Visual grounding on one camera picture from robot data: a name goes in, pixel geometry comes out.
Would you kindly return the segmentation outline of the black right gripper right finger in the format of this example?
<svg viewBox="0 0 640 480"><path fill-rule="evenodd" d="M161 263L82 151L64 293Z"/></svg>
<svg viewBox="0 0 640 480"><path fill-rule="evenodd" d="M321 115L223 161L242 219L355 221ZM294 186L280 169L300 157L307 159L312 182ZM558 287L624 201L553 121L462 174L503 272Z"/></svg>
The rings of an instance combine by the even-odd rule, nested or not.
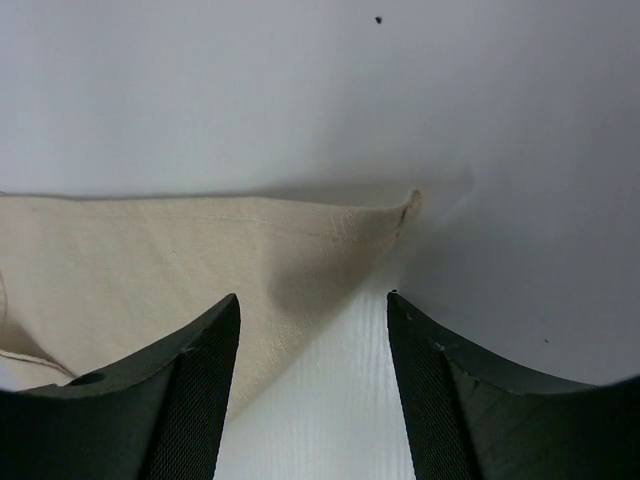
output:
<svg viewBox="0 0 640 480"><path fill-rule="evenodd" d="M638 378L595 386L524 367L395 291L387 328L416 478L638 478Z"/></svg>

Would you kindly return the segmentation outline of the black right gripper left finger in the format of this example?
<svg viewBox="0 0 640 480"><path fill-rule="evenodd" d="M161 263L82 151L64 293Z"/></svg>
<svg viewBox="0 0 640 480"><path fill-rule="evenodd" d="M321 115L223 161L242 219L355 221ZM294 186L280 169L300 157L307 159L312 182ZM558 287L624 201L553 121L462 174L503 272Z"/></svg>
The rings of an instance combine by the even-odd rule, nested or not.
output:
<svg viewBox="0 0 640 480"><path fill-rule="evenodd" d="M2 478L213 478L240 320L230 294L185 327L64 386L2 392Z"/></svg>

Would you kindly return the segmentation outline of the beige cloth napkin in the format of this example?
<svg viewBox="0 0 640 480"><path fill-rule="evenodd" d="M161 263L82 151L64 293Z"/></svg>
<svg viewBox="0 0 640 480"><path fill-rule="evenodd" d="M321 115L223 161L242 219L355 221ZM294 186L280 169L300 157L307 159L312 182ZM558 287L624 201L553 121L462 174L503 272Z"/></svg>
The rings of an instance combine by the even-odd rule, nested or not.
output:
<svg viewBox="0 0 640 480"><path fill-rule="evenodd" d="M422 203L256 197L1 200L1 358L20 388L62 383L241 306L238 415L367 280Z"/></svg>

